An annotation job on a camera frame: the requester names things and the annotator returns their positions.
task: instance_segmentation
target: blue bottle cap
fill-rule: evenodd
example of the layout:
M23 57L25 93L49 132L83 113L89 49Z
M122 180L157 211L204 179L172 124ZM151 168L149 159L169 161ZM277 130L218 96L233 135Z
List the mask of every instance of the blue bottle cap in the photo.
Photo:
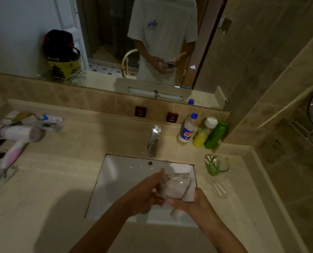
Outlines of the blue bottle cap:
M192 113L192 115L191 115L191 118L192 118L192 119L196 120L197 117L198 117L198 114L197 114L197 113Z

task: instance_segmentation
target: white hair dryer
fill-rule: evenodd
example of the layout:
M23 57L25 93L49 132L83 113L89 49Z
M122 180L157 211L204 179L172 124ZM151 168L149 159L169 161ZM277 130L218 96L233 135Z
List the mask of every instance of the white hair dryer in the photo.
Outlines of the white hair dryer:
M0 178L23 152L24 146L41 140L45 132L38 127L16 125L0 125L0 139L14 140L15 144L8 150L0 164Z

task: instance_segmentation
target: white sink basin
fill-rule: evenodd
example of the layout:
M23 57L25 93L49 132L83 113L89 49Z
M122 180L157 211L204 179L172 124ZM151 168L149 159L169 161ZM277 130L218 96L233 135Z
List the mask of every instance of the white sink basin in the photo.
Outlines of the white sink basin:
M189 173L196 187L194 167L188 164L170 163L167 161L155 161L106 155L95 190L92 195L86 218L98 219L101 215L128 190L134 187L144 178L165 169L165 173ZM129 222L178 225L196 227L196 223L187 214L178 221L171 218L172 207L165 204L162 208L152 206L147 214L138 214L128 219Z

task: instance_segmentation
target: white bottle cap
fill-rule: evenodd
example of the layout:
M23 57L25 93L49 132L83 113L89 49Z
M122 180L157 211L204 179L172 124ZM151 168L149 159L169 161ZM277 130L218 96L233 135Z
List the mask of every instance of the white bottle cap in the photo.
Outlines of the white bottle cap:
M216 127L216 125L218 125L219 121L218 119L216 119L215 117L207 117L207 119L205 120L204 124L210 128L210 129L213 129Z

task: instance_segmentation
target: yellow bottle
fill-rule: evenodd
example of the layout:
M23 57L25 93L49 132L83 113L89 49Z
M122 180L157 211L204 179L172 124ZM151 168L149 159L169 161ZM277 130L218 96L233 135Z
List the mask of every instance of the yellow bottle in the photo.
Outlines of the yellow bottle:
M212 130L216 127L219 121L215 117L207 117L204 124L198 128L193 139L193 145L197 148L203 146Z

